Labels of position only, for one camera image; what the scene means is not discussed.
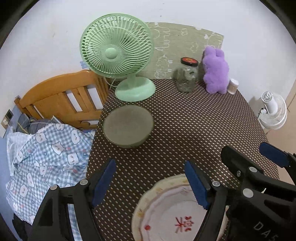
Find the glass jar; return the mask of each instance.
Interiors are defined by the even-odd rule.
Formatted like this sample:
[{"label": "glass jar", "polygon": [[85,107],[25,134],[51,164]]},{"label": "glass jar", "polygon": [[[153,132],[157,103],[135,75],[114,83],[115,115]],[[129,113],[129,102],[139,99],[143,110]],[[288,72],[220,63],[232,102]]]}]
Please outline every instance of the glass jar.
[{"label": "glass jar", "polygon": [[192,92],[197,78],[198,61],[193,58],[181,58],[182,67],[177,70],[177,88],[182,92]]}]

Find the fan base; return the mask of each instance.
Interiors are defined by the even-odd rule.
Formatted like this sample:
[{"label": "fan base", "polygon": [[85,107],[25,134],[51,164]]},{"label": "fan base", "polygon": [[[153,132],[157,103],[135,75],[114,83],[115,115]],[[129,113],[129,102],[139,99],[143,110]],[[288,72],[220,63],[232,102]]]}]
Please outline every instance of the fan base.
[{"label": "fan base", "polygon": [[121,81],[115,89],[116,97],[126,102],[145,100],[154,93],[155,84],[144,77],[128,77]]}]

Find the plush toy ear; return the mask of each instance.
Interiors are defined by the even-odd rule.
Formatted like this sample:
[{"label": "plush toy ear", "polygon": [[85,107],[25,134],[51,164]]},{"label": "plush toy ear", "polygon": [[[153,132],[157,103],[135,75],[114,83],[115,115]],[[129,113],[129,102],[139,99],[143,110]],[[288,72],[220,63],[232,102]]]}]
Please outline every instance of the plush toy ear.
[{"label": "plush toy ear", "polygon": [[216,51],[215,51],[215,48],[212,47],[212,46],[207,46],[205,47],[205,56],[208,56],[208,55],[216,55]]},{"label": "plush toy ear", "polygon": [[216,56],[224,58],[224,52],[221,49],[216,49]]}]

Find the desk fan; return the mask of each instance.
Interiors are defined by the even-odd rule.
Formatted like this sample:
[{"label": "desk fan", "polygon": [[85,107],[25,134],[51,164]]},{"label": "desk fan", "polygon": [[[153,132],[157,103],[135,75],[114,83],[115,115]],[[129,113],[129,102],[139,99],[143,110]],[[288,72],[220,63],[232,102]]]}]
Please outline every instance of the desk fan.
[{"label": "desk fan", "polygon": [[281,128],[287,120],[287,106],[278,94],[265,91],[261,99],[265,108],[262,108],[258,119],[262,126],[267,129],[277,130]]},{"label": "desk fan", "polygon": [[125,78],[115,90],[117,98],[141,101],[155,92],[154,83],[136,77],[153,54],[152,34],[144,22],[127,14],[108,14],[93,21],[80,40],[80,52],[89,68],[108,78]]}]

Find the wall socket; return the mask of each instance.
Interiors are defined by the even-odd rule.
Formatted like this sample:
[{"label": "wall socket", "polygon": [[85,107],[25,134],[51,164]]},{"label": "wall socket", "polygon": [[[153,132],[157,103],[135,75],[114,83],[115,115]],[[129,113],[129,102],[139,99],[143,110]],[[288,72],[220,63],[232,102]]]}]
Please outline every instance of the wall socket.
[{"label": "wall socket", "polygon": [[9,125],[9,123],[10,123],[12,117],[13,117],[13,113],[11,112],[11,110],[8,110],[7,113],[6,113],[6,115],[4,116],[3,120],[1,121],[1,125],[2,125],[5,129],[8,128],[8,125]]}]

